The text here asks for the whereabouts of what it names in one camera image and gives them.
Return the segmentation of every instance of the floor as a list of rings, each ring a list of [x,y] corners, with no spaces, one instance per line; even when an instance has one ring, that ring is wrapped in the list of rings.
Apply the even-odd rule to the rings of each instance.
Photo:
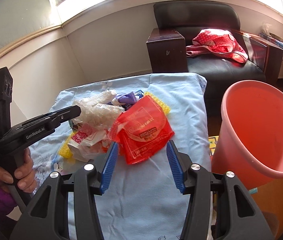
[[[276,86],[283,92],[283,79],[278,79]],[[219,134],[221,117],[208,118],[208,135]],[[258,188],[258,192],[252,195],[257,205],[263,212],[276,215],[279,221],[279,229],[276,239],[283,233],[283,179],[276,179]]]

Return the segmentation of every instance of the silver screw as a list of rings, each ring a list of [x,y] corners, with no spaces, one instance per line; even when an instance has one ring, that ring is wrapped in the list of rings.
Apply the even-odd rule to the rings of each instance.
[[[190,166],[190,168],[194,171],[198,171],[200,169],[200,166],[197,163],[194,163]]]
[[[50,177],[51,178],[57,178],[59,176],[59,174],[58,174],[58,172],[57,171],[54,171],[54,172],[52,172],[51,174],[50,174]]]
[[[91,170],[93,170],[93,168],[94,168],[94,165],[92,165],[91,163],[86,164],[86,165],[84,166],[84,169],[85,169],[86,171],[91,171]]]
[[[233,178],[233,177],[235,177],[235,173],[233,173],[232,171],[227,171],[226,172],[226,176],[230,177],[230,178]]]

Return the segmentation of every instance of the human hand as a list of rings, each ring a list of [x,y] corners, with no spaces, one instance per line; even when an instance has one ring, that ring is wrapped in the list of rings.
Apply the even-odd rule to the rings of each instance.
[[[32,193],[37,187],[37,181],[35,180],[35,172],[33,171],[33,160],[31,158],[31,152],[29,148],[24,151],[24,164],[17,168],[14,172],[16,179],[20,179],[18,187],[26,192]],[[0,167],[0,187],[7,193],[9,193],[8,187],[5,183],[13,183],[13,177],[8,171]]]

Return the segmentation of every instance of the bucket rim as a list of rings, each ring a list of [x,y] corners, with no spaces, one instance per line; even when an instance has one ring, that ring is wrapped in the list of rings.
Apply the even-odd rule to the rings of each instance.
[[[224,93],[222,102],[221,102],[221,118],[222,120],[227,120],[226,122],[224,122],[224,125],[227,126],[228,131],[229,131],[229,135],[232,137],[234,143],[237,145],[237,147],[242,149],[242,155],[243,157],[246,159],[246,161],[248,161],[249,164],[254,163],[254,167],[256,170],[258,170],[260,173],[269,176],[270,178],[274,178],[274,179],[281,179],[283,178],[283,171],[277,171],[274,170],[268,166],[266,166],[265,164],[263,164],[261,161],[259,161],[254,155],[252,155],[248,149],[246,148],[246,146],[241,142],[241,140],[239,139],[239,137],[237,136],[234,128],[231,125],[228,113],[227,113],[227,108],[226,108],[226,101],[227,101],[227,97],[229,92],[234,88],[234,87],[243,87],[246,86],[248,83],[253,83],[253,84],[258,84],[259,86],[264,86],[264,87],[270,87],[271,89],[273,89],[274,91],[279,92],[279,94],[281,95],[282,99],[283,99],[283,92],[281,92],[279,89],[261,82],[261,81],[256,81],[256,80],[243,80],[243,81],[238,81],[234,84],[232,84]]]

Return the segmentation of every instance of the sofa backrest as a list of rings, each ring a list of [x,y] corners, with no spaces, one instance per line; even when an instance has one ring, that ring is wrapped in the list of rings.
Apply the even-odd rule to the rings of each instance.
[[[175,0],[154,4],[158,28],[174,28],[185,37],[186,45],[202,29],[240,30],[236,11],[229,5],[215,1]]]

